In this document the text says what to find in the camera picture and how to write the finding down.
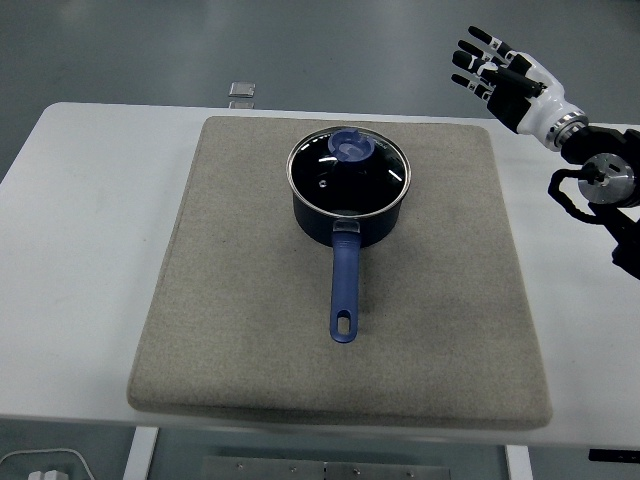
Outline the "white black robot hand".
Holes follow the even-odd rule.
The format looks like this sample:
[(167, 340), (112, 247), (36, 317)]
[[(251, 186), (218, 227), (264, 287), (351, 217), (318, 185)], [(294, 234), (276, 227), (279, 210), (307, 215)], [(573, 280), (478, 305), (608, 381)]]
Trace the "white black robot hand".
[(464, 73), (451, 80), (485, 102), (507, 129), (558, 151), (563, 134), (588, 125), (585, 113), (565, 99), (560, 81), (535, 58), (477, 26), (468, 32), (483, 46), (458, 42), (452, 63)]

